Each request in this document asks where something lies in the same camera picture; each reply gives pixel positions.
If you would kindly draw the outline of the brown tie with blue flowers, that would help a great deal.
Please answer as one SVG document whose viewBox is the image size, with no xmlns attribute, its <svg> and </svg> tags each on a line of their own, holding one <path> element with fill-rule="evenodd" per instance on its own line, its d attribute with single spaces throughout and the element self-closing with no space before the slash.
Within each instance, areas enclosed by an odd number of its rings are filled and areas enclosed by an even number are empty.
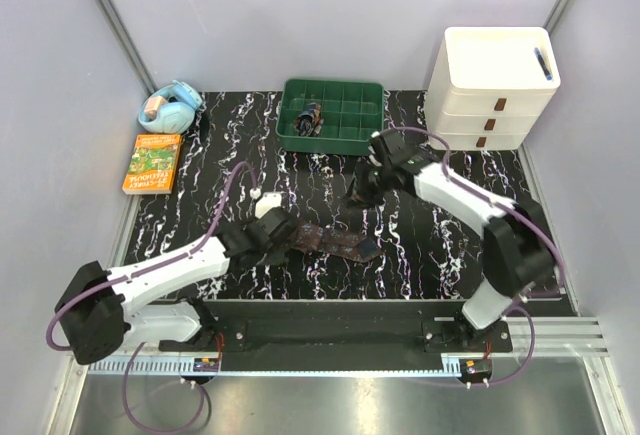
<svg viewBox="0 0 640 435">
<path fill-rule="evenodd" d="M 382 255 L 376 242 L 361 233 L 323 228 L 310 222 L 298 226 L 290 238 L 293 249 L 318 252 L 356 263 L 367 263 Z"/>
</svg>

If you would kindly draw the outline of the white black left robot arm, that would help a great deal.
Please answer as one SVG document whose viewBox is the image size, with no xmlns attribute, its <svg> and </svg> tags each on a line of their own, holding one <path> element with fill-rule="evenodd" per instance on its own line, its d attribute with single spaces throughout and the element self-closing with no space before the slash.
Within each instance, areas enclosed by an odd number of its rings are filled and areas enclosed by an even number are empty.
<svg viewBox="0 0 640 435">
<path fill-rule="evenodd" d="M 233 270 L 281 262 L 297 229 L 296 218 L 275 207 L 143 262 L 109 269 L 87 263 L 56 304 L 52 323 L 80 365 L 141 343 L 168 351 L 213 350 L 220 331 L 204 303 L 185 296 L 163 305 L 161 298 Z"/>
</svg>

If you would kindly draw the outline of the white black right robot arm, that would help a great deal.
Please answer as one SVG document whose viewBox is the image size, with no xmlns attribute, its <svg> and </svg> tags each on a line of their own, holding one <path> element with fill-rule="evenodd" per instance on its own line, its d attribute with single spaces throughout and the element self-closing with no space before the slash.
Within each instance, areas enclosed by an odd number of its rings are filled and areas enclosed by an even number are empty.
<svg viewBox="0 0 640 435">
<path fill-rule="evenodd" d="M 403 191 L 449 212 L 480 237 L 484 279 L 453 329 L 460 348 L 476 351 L 488 342 L 489 328 L 526 293 L 550 279 L 563 286 L 565 263 L 538 202 L 517 202 L 481 188 L 451 168 L 448 154 L 436 160 L 407 142 L 405 131 L 370 136 L 368 159 L 357 165 L 345 202 L 368 209 L 381 205 L 386 193 Z"/>
</svg>

